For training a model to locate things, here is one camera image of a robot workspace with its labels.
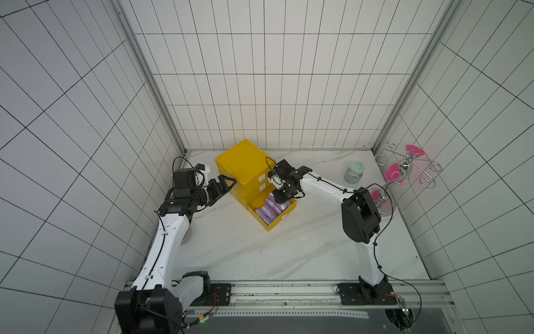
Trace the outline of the purple bag roll short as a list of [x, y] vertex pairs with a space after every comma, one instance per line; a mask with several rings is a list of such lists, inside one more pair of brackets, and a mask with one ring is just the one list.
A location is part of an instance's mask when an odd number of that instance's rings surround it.
[[291, 201], [288, 200], [286, 201], [286, 203], [283, 203], [280, 205], [282, 207], [282, 209], [285, 211], [287, 208], [289, 208], [291, 206]]

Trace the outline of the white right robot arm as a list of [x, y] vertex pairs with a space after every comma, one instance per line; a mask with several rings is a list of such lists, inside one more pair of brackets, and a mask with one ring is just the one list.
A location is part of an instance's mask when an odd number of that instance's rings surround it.
[[313, 175], [306, 166], [297, 169], [291, 167], [287, 171], [276, 167], [268, 172], [268, 179], [275, 186], [273, 196], [279, 204], [311, 193], [340, 206], [343, 231], [356, 247], [358, 293], [368, 301], [377, 299], [386, 288], [388, 279], [376, 257], [382, 217], [368, 189], [343, 188]]

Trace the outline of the yellow plastic drawer cabinet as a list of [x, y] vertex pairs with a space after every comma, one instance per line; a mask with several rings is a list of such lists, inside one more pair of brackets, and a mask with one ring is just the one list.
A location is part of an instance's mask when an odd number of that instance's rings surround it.
[[297, 201], [291, 199], [291, 206], [269, 226], [257, 216], [255, 210], [261, 209], [268, 195], [275, 190], [275, 185], [268, 180], [268, 172], [274, 167], [275, 161], [249, 140], [245, 139], [220, 154], [215, 162], [221, 175], [237, 180], [230, 193], [265, 230], [274, 229], [296, 208]]

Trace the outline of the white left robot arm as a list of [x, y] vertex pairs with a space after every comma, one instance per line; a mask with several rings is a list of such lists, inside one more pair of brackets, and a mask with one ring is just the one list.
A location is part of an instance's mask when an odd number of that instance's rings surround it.
[[218, 304], [207, 272], [189, 272], [179, 281], [172, 277], [172, 264], [193, 215], [213, 206], [237, 183], [226, 175], [211, 179], [208, 174], [203, 164], [173, 172], [171, 188], [155, 211], [157, 231], [146, 261], [132, 286], [115, 299], [122, 333], [183, 333], [184, 313], [190, 306]]

